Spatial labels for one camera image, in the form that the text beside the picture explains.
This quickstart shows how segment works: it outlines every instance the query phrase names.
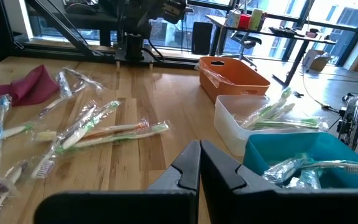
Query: blue plastic bin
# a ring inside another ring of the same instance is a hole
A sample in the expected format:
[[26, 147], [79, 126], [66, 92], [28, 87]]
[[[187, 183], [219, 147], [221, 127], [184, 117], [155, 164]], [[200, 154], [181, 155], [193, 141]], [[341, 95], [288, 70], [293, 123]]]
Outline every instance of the blue plastic bin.
[[[316, 161], [358, 162], [358, 155], [354, 151], [328, 133], [294, 133], [250, 136], [243, 164], [256, 174], [262, 175], [269, 165], [301, 152], [307, 152]], [[322, 188], [358, 188], [358, 175], [349, 174], [344, 169], [326, 169], [320, 182]]]

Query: concrete floor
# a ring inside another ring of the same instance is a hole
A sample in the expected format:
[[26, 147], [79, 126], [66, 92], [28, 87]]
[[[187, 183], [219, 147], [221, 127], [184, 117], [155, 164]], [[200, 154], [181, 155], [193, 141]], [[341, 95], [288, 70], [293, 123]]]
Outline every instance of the concrete floor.
[[[266, 95], [277, 96], [280, 94], [282, 87], [271, 76], [274, 73], [281, 76], [281, 79], [284, 80], [292, 63], [262, 59], [254, 59], [254, 63], [257, 65], [258, 72], [271, 82]], [[313, 98], [329, 104], [335, 109], [340, 109], [345, 106], [342, 102], [343, 96], [349, 92], [358, 93], [358, 73], [327, 65], [320, 73], [312, 70], [308, 73], [305, 72], [305, 85]], [[306, 114], [310, 116], [325, 116], [328, 119], [328, 125], [332, 125], [339, 118], [339, 115], [336, 113], [323, 111], [320, 105], [308, 96], [303, 86], [301, 66], [298, 67], [298, 71], [295, 73], [290, 86], [296, 91], [305, 94], [301, 100], [301, 108]], [[329, 133], [337, 137], [336, 125]]]

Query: clear plastic container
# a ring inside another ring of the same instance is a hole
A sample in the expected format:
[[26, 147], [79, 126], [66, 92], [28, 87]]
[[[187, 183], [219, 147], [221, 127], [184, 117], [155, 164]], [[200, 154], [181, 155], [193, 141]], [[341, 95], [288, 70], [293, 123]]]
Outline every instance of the clear plastic container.
[[233, 114], [247, 117], [269, 102], [270, 99], [267, 97], [252, 95], [220, 95], [216, 98], [214, 126], [222, 137], [227, 148], [235, 156], [244, 156], [248, 138], [253, 134], [313, 132], [309, 129], [297, 128], [249, 131], [240, 127], [233, 118]]

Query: orange basket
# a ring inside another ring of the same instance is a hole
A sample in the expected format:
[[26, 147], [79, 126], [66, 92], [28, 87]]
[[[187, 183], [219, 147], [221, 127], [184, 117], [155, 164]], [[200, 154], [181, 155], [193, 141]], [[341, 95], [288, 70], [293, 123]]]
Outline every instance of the orange basket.
[[[206, 68], [200, 68], [200, 84], [212, 101], [216, 101], [219, 95], [264, 95], [270, 86], [270, 82], [255, 70], [240, 60], [224, 57], [201, 57], [200, 64]], [[207, 70], [220, 74], [232, 83], [219, 82], [216, 86]]]

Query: chair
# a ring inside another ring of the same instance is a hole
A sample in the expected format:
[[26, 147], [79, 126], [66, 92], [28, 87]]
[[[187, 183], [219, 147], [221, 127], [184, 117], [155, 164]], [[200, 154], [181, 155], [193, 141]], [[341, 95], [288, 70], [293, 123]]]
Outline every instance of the chair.
[[230, 58], [238, 58], [239, 60], [245, 60], [246, 62], [250, 63], [251, 66], [255, 67], [255, 70], [257, 70], [256, 64], [252, 62], [252, 58], [249, 58], [247, 56], [244, 56], [244, 49], [251, 49], [255, 47], [256, 43], [262, 44], [262, 40], [256, 37], [249, 36], [248, 32], [242, 32], [242, 31], [235, 31], [230, 36], [230, 39], [236, 41], [237, 43], [241, 44], [240, 54], [237, 55], [225, 55], [222, 57], [230, 57]]

